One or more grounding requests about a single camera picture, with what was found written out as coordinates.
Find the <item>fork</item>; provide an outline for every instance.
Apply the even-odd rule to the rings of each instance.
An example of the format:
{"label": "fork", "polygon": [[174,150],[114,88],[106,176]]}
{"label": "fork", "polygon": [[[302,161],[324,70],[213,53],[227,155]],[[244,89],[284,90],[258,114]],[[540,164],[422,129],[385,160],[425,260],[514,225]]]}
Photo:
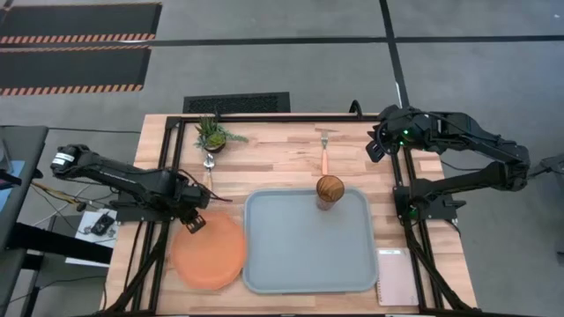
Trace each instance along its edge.
{"label": "fork", "polygon": [[327,131],[323,131],[321,134],[321,145],[323,145],[323,153],[321,156],[321,174],[327,175],[329,173],[329,163],[327,162],[327,143],[329,142],[329,136]]}

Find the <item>plastic tray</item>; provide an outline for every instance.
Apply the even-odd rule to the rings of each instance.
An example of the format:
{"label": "plastic tray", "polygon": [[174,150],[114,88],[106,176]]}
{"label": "plastic tray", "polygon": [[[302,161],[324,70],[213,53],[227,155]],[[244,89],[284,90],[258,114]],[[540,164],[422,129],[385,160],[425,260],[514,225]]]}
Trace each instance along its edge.
{"label": "plastic tray", "polygon": [[367,198],[357,188],[330,210],[314,189],[265,189],[245,202],[243,281],[257,293],[366,291],[378,263]]}

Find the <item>white label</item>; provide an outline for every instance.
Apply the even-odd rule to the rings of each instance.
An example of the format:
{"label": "white label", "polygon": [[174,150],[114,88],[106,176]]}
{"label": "white label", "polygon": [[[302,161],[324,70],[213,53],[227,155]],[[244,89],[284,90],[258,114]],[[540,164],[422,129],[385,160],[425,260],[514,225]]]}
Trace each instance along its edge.
{"label": "white label", "polygon": [[53,159],[53,164],[64,165],[64,159],[55,158]]}
{"label": "white label", "polygon": [[380,254],[402,254],[401,250],[378,250]]}
{"label": "white label", "polygon": [[64,154],[64,153],[57,153],[55,155],[56,158],[59,159],[64,159],[64,160],[68,160],[69,162],[73,162],[74,161],[74,157],[69,155],[69,154]]}

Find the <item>pink notebook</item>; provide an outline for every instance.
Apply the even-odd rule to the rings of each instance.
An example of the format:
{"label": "pink notebook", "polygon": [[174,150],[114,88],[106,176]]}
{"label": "pink notebook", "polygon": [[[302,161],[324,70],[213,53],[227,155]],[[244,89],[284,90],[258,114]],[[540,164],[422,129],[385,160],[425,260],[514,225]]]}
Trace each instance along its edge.
{"label": "pink notebook", "polygon": [[417,289],[408,248],[378,248],[376,288],[380,306],[416,306]]}

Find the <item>orange plate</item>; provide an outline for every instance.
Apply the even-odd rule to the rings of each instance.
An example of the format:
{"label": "orange plate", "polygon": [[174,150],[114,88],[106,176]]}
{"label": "orange plate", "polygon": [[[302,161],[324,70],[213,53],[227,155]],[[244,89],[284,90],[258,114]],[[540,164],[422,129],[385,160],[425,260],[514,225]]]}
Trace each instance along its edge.
{"label": "orange plate", "polygon": [[201,212],[206,225],[192,234],[182,226],[174,237],[171,257],[187,286],[218,290],[239,275],[247,247],[240,225],[227,214]]}

